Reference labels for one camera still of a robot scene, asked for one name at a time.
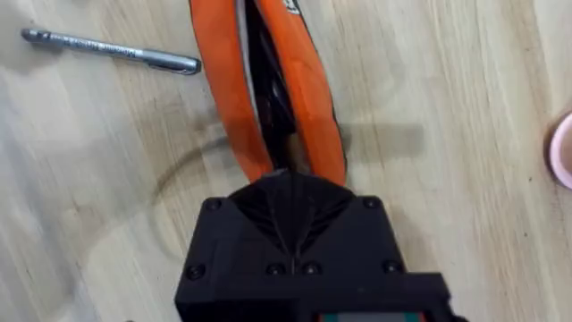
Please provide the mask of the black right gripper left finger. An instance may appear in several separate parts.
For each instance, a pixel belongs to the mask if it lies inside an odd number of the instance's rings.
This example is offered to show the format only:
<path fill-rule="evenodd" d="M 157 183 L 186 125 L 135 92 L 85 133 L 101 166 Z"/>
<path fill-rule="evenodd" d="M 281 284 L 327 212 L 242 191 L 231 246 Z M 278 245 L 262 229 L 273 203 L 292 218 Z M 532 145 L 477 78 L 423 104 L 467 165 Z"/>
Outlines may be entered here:
<path fill-rule="evenodd" d="M 295 174 L 265 175 L 200 209 L 174 295 L 177 309 L 294 309 Z"/>

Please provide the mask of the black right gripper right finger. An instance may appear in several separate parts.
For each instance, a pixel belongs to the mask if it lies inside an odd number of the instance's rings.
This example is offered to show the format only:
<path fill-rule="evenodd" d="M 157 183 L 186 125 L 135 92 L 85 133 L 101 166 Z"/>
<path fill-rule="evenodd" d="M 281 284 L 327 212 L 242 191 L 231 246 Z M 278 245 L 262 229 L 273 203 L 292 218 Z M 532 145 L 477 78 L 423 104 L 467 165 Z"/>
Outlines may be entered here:
<path fill-rule="evenodd" d="M 291 177 L 299 221 L 291 291 L 304 295 L 401 292 L 408 271 L 383 202 L 313 175 Z"/>

